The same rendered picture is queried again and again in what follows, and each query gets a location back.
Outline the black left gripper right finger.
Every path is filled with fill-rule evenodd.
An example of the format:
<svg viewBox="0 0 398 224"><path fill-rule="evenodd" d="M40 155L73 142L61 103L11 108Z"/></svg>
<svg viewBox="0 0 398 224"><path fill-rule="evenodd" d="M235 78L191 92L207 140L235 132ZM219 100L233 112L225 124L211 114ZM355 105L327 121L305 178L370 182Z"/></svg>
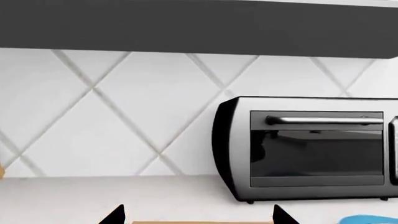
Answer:
<svg viewBox="0 0 398 224"><path fill-rule="evenodd" d="M279 205L274 205L272 220L273 224L300 224Z"/></svg>

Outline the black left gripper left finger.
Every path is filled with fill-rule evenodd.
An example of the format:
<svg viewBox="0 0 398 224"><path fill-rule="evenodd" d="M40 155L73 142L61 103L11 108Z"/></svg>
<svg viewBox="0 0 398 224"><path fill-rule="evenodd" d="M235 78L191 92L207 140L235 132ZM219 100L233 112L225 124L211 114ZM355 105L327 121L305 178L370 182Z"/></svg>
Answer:
<svg viewBox="0 0 398 224"><path fill-rule="evenodd" d="M98 224L124 224L124 222L125 222L124 205L119 205Z"/></svg>

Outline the wooden cutting board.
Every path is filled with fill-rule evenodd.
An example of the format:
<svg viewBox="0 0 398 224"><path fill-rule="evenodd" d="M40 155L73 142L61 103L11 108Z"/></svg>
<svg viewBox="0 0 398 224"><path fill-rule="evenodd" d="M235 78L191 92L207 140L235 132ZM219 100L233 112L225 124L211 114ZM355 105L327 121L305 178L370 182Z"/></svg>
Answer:
<svg viewBox="0 0 398 224"><path fill-rule="evenodd" d="M131 224L274 224L274 222L139 222L135 221Z"/></svg>

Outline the blue plate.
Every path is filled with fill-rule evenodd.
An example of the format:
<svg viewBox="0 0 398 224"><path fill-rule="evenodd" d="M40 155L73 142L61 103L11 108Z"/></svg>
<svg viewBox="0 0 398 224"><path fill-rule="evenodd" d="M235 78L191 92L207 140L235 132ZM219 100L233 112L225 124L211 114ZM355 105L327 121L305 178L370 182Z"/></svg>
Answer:
<svg viewBox="0 0 398 224"><path fill-rule="evenodd" d="M342 218L338 224L398 224L398 218L374 215L355 215Z"/></svg>

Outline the silver toaster oven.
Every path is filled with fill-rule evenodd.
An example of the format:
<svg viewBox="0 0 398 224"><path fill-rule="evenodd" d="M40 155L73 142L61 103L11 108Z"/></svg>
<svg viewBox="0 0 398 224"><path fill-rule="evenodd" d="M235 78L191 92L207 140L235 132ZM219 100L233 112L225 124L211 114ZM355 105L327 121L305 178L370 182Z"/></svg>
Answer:
<svg viewBox="0 0 398 224"><path fill-rule="evenodd" d="M398 98L239 96L211 145L237 201L398 197Z"/></svg>

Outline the dark grey wall cabinet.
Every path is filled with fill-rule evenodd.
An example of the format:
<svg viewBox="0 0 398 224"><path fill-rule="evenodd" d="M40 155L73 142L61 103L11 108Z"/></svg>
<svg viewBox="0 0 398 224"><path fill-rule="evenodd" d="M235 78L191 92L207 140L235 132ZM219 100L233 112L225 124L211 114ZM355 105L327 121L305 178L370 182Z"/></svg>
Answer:
<svg viewBox="0 0 398 224"><path fill-rule="evenodd" d="M398 57L398 1L0 0L0 48Z"/></svg>

